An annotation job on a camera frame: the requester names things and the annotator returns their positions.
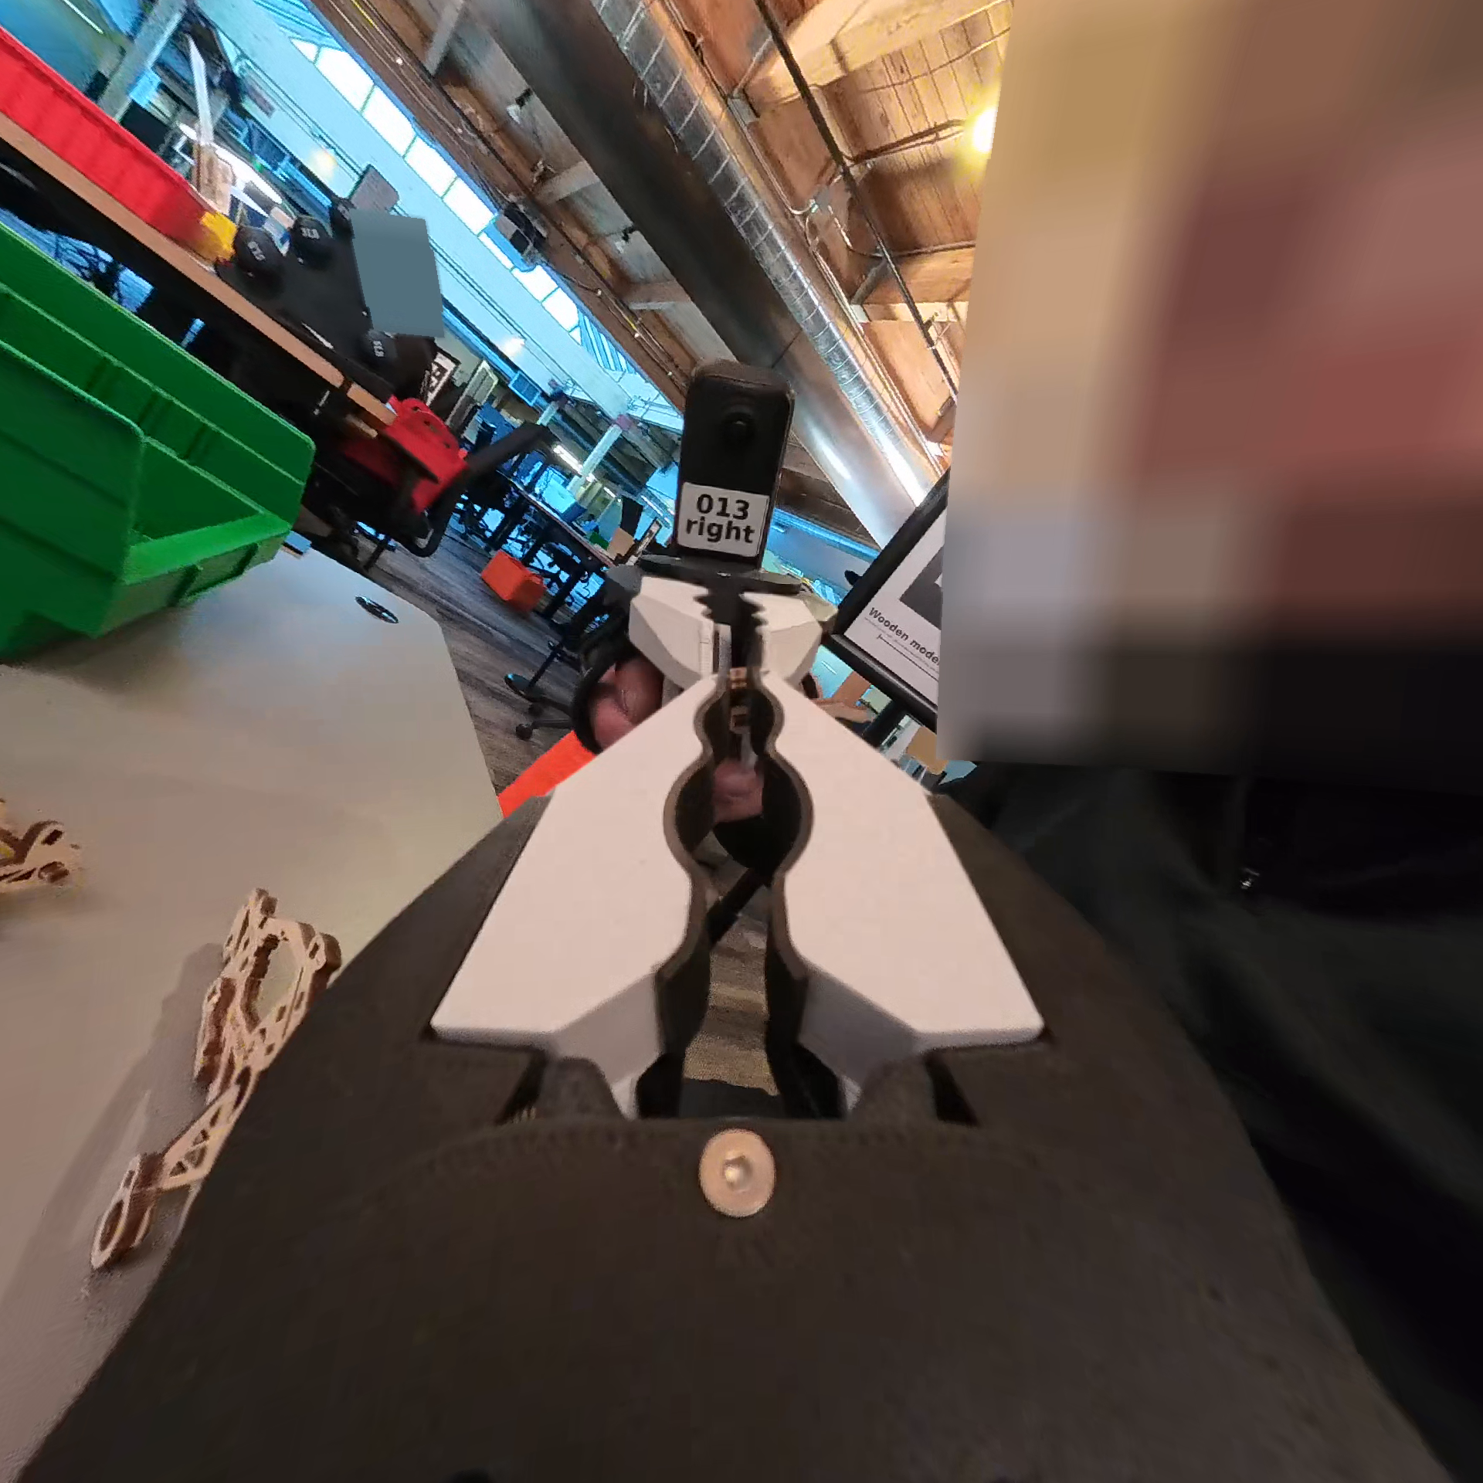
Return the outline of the red plastic bin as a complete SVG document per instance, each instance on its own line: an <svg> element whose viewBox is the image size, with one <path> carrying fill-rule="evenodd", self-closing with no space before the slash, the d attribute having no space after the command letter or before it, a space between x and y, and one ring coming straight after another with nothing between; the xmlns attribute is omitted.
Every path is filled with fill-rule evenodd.
<svg viewBox="0 0 1483 1483"><path fill-rule="evenodd" d="M178 243L194 241L208 201L187 179L11 33L0 35L0 114L154 229Z"/></svg>

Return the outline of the black framed white sign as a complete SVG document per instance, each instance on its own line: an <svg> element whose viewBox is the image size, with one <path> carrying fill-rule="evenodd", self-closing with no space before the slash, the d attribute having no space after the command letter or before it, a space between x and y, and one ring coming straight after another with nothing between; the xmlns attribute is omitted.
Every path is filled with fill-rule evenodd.
<svg viewBox="0 0 1483 1483"><path fill-rule="evenodd" d="M826 642L926 729L939 726L944 507L948 475L854 580Z"/></svg>

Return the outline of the red chair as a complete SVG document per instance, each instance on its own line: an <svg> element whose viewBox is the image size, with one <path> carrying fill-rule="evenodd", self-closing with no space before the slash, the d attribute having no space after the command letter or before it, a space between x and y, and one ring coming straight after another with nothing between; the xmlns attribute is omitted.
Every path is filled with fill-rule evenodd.
<svg viewBox="0 0 1483 1483"><path fill-rule="evenodd" d="M525 456L552 460L552 455L555 440L544 424L516 422L491 443L465 449L428 404L393 401L393 422L375 440L342 446L333 464L349 523L375 531L360 575L393 545L428 560L465 498L502 498L515 490L506 466Z"/></svg>

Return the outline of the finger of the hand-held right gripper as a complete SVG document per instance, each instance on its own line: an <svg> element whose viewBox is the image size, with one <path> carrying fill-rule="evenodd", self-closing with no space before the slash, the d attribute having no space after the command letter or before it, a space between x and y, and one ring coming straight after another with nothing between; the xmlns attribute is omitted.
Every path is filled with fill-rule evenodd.
<svg viewBox="0 0 1483 1483"><path fill-rule="evenodd" d="M808 695L826 626L801 594L746 593L746 688Z"/></svg>
<svg viewBox="0 0 1483 1483"><path fill-rule="evenodd" d="M734 673L734 583L694 583L677 576L642 576L630 600L630 645L677 689L707 683L722 695Z"/></svg>

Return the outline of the small wooden cross part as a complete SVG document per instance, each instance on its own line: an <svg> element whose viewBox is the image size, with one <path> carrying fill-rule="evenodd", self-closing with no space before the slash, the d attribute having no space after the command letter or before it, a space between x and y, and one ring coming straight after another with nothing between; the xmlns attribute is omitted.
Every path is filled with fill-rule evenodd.
<svg viewBox="0 0 1483 1483"><path fill-rule="evenodd" d="M756 688L756 673L746 666L728 666L727 698L722 698L722 758L735 763L746 773L756 773L769 737L773 737L773 700Z"/></svg>

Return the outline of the stacked green plastic bins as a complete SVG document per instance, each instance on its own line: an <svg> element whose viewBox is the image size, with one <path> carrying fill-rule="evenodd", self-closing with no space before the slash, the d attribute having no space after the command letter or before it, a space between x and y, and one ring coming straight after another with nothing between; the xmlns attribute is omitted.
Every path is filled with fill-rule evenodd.
<svg viewBox="0 0 1483 1483"><path fill-rule="evenodd" d="M100 642L269 564L316 446L4 228L0 655Z"/></svg>

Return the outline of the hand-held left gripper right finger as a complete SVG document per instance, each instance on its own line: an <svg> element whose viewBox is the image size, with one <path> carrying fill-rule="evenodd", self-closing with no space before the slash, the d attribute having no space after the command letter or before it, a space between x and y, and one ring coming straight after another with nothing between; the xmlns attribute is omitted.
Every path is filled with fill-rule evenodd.
<svg viewBox="0 0 1483 1483"><path fill-rule="evenodd" d="M765 1055L788 1119L844 1119L890 1066L1046 1035L933 801L813 700L746 673L769 886Z"/></svg>

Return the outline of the wooden lattice assembly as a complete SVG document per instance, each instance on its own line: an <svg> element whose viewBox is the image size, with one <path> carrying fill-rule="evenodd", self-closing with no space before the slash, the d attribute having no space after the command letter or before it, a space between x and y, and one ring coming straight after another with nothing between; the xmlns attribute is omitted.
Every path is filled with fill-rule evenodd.
<svg viewBox="0 0 1483 1483"><path fill-rule="evenodd" d="M19 901L76 883L82 851L62 820L23 825L0 801L0 896Z"/></svg>

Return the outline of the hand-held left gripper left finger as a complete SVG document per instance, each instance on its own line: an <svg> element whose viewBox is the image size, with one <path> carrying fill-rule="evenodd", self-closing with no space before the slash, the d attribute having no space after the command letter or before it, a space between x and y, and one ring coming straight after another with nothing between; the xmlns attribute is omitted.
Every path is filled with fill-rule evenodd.
<svg viewBox="0 0 1483 1483"><path fill-rule="evenodd" d="M710 989L699 847L714 825L705 678L552 788L433 1035L602 1069L624 1116L681 1108Z"/></svg>

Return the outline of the cluster of black round weights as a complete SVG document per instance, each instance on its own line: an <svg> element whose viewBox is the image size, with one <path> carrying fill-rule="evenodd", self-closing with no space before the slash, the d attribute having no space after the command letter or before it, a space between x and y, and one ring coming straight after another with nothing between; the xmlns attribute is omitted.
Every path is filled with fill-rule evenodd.
<svg viewBox="0 0 1483 1483"><path fill-rule="evenodd" d="M434 365L443 289L419 217L335 201L282 238L240 228L216 274L380 397L411 397Z"/></svg>

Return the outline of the silver ventilation duct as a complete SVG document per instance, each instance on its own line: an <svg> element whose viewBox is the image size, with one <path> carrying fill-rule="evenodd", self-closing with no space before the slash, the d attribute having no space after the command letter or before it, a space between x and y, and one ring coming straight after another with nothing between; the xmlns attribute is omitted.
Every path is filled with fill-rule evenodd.
<svg viewBox="0 0 1483 1483"><path fill-rule="evenodd" d="M903 397L808 256L722 92L662 3L539 3L594 122L579 140L735 359L798 397L810 460L886 545L939 481Z"/></svg>

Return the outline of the person's black clothing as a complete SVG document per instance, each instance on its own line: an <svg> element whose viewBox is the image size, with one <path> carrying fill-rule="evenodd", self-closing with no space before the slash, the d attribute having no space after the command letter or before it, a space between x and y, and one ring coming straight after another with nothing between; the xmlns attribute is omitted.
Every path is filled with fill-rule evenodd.
<svg viewBox="0 0 1483 1483"><path fill-rule="evenodd" d="M1480 794L1054 764L942 794L1166 995L1358 1355L1480 1479Z"/></svg>

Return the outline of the orange box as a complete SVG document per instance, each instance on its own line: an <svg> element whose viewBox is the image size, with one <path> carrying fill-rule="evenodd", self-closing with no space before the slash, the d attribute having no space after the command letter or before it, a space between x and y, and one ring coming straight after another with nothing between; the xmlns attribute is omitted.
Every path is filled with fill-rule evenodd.
<svg viewBox="0 0 1483 1483"><path fill-rule="evenodd" d="M576 734L561 737L506 788L500 788L502 817L516 813L525 804L539 798L549 798L590 763L594 751L588 751Z"/></svg>
<svg viewBox="0 0 1483 1483"><path fill-rule="evenodd" d="M522 617L539 614L549 600L544 576L515 560L506 550L491 554L477 576L506 609Z"/></svg>

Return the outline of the person's right hand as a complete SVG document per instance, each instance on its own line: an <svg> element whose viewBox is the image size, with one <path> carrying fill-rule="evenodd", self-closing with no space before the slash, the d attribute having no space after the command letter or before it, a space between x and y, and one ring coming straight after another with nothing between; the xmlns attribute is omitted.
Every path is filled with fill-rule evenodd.
<svg viewBox="0 0 1483 1483"><path fill-rule="evenodd" d="M590 698L588 698L588 726L594 751L613 751L624 737L630 737L642 721L648 721L667 704L667 678L646 659L630 655L613 662Z"/></svg>

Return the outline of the wooden workbench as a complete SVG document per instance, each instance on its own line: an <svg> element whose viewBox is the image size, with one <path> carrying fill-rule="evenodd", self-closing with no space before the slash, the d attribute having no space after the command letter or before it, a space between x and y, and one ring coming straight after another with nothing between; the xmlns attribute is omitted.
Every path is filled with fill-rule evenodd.
<svg viewBox="0 0 1483 1483"><path fill-rule="evenodd" d="M208 260L148 228L11 117L0 122L0 140L4 164L23 170L72 228L82 228L88 243L109 253L155 289L190 309L194 318L233 347L257 355L272 351L298 365L325 391L333 418L354 436L375 440L393 424L397 414L386 401L371 397L371 391L311 351L293 328L252 306L252 299L229 286Z"/></svg>

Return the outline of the wooden model frame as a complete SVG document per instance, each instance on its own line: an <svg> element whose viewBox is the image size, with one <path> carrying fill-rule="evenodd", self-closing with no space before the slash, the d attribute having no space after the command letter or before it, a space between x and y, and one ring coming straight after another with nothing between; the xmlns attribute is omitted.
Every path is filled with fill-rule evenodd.
<svg viewBox="0 0 1483 1483"><path fill-rule="evenodd" d="M204 1105L167 1148L132 1158L95 1225L91 1272L128 1262L167 1197L183 1194L183 1212L194 1205L254 1087L340 965L342 951L333 934L282 916L267 888L246 901L223 941L221 975L203 995L194 1087Z"/></svg>

